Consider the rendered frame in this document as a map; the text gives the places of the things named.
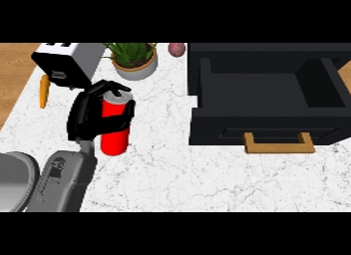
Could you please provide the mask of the black open drawer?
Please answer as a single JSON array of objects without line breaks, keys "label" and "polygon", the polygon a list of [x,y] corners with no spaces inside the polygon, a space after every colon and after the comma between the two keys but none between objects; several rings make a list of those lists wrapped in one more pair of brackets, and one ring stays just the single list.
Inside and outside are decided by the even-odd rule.
[{"label": "black open drawer", "polygon": [[310,59],[291,74],[217,74],[201,61],[201,93],[192,110],[192,145],[295,143],[307,132],[317,145],[351,137],[351,95],[329,59]]}]

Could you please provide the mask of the potted green plant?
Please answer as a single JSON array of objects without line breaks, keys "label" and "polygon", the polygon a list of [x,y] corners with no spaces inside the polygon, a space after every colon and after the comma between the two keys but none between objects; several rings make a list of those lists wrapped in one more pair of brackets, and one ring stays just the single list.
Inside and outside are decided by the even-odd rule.
[{"label": "potted green plant", "polygon": [[156,43],[106,43],[121,77],[130,81],[144,80],[158,70],[159,53]]}]

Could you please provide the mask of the orange carrot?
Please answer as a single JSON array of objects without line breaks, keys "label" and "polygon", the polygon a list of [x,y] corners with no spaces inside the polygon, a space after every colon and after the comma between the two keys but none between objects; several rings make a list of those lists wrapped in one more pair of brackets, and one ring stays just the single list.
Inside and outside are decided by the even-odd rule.
[{"label": "orange carrot", "polygon": [[50,76],[44,75],[41,79],[41,108],[47,108],[48,97],[50,97],[51,81]]}]

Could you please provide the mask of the black cabinet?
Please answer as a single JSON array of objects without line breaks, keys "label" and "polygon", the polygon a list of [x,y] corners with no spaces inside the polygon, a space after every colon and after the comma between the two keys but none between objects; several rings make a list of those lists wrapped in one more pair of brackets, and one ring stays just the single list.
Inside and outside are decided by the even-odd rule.
[{"label": "black cabinet", "polygon": [[215,74],[294,74],[310,59],[331,59],[337,69],[351,61],[351,43],[190,43],[189,94],[198,95],[201,60]]}]

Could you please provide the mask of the red can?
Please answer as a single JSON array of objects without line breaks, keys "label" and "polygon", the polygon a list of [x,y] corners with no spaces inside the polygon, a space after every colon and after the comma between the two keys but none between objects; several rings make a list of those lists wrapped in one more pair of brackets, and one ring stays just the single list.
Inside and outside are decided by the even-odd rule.
[{"label": "red can", "polygon": [[[106,92],[103,99],[103,117],[118,116],[125,112],[127,104],[134,98],[131,92],[121,91],[118,97],[112,92]],[[102,137],[102,150],[106,155],[121,155],[130,146],[131,129],[107,133]]]}]

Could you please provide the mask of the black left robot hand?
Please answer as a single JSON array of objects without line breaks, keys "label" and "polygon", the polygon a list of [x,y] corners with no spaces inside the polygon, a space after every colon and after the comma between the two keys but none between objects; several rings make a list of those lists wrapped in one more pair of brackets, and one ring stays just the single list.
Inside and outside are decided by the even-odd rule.
[{"label": "black left robot hand", "polygon": [[104,93],[112,92],[119,97],[131,90],[115,81],[100,80],[79,93],[68,120],[69,140],[94,140],[100,134],[124,131],[131,126],[136,116],[136,100],[130,100],[121,114],[103,117]]}]

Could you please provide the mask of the purple sweet potato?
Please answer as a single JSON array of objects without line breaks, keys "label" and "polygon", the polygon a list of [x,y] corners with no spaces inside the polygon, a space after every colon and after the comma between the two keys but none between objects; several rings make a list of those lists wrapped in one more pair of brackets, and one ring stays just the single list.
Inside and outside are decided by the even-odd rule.
[{"label": "purple sweet potato", "polygon": [[170,44],[170,52],[174,57],[181,57],[186,52],[186,44],[184,43],[171,43]]}]

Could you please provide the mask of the white and black toaster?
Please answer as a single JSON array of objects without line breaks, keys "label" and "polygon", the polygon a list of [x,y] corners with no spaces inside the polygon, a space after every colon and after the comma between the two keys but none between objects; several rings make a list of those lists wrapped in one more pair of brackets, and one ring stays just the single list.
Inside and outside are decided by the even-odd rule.
[{"label": "white and black toaster", "polygon": [[85,89],[106,53],[103,43],[42,43],[32,59],[60,87]]}]

